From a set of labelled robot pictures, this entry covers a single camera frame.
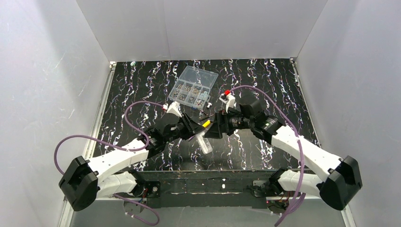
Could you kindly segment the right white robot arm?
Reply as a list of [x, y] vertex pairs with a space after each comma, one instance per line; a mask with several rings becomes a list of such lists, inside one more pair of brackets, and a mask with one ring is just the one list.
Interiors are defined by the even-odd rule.
[[255, 137], [279, 148], [312, 170], [301, 174], [289, 169], [277, 170], [264, 184], [274, 194], [295, 192], [301, 180], [299, 192], [320, 197], [335, 210], [343, 210], [362, 188], [358, 162], [351, 156], [341, 158], [297, 136], [290, 126], [264, 111], [241, 113], [229, 108], [215, 114], [215, 120], [205, 133], [206, 138], [221, 139], [236, 130], [250, 129]]

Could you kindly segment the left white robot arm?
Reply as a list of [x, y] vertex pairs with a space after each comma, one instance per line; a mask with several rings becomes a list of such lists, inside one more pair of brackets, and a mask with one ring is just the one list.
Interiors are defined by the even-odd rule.
[[133, 192], [138, 180], [130, 172], [121, 174], [121, 170], [156, 156], [171, 141], [187, 140], [204, 129], [185, 113], [181, 117], [165, 114], [122, 148], [89, 160], [82, 156], [73, 159], [59, 187], [74, 211], [87, 208], [98, 197]]

